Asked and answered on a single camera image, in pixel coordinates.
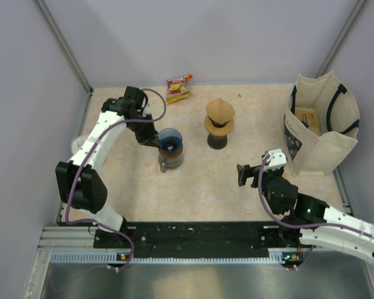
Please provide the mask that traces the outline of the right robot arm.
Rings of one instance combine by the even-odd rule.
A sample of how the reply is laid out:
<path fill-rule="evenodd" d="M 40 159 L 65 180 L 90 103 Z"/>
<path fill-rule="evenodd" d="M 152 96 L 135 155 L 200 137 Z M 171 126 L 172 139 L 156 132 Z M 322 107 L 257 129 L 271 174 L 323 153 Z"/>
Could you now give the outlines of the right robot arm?
<path fill-rule="evenodd" d="M 374 224 L 342 212 L 325 201 L 302 194 L 283 177 L 284 170 L 238 165 L 238 185 L 252 179 L 266 214 L 280 227 L 280 242 L 323 247 L 374 265 Z"/>

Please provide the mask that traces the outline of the brown paper coffee filter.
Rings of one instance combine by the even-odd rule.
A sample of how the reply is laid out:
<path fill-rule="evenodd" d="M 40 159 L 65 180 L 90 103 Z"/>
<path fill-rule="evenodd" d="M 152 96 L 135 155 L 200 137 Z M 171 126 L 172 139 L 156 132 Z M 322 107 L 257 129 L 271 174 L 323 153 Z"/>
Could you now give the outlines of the brown paper coffee filter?
<path fill-rule="evenodd" d="M 223 124 L 234 118 L 235 110 L 229 102 L 217 98 L 206 105 L 206 114 L 216 123 Z"/>

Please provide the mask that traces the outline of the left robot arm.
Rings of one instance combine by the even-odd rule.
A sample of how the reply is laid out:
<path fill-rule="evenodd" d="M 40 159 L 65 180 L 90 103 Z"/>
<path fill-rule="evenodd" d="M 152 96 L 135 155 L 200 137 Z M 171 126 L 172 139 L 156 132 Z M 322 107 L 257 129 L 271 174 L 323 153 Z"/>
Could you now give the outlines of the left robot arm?
<path fill-rule="evenodd" d="M 81 223 L 97 224 L 107 231 L 107 239 L 116 247 L 128 242 L 127 221 L 108 203 L 108 190 L 99 171 L 114 142 L 125 130 L 134 133 L 142 146 L 160 147 L 158 132 L 148 103 L 147 88 L 127 86 L 120 98 L 109 98 L 101 108 L 98 120 L 75 154 L 55 168 L 60 200 L 66 205 L 65 222 L 71 209 L 86 215 Z"/>

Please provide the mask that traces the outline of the blue glass dripper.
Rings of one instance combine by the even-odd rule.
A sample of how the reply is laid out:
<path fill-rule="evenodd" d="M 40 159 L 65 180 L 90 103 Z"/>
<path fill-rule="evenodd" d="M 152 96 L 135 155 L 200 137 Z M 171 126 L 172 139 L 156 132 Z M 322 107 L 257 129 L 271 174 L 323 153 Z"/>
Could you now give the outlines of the blue glass dripper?
<path fill-rule="evenodd" d="M 160 149 L 167 153 L 175 152 L 183 144 L 183 137 L 175 128 L 165 128 L 158 133 L 157 137 Z"/>
<path fill-rule="evenodd" d="M 225 123 L 218 123 L 218 122 L 216 122 L 216 121 L 214 121 L 214 120 L 212 120 L 212 119 L 209 119 L 209 120 L 210 120 L 211 124 L 212 124 L 215 128 L 224 128 L 224 127 L 228 126 L 228 124 L 229 124 L 229 121 L 227 121 L 227 122 L 225 122 Z"/>

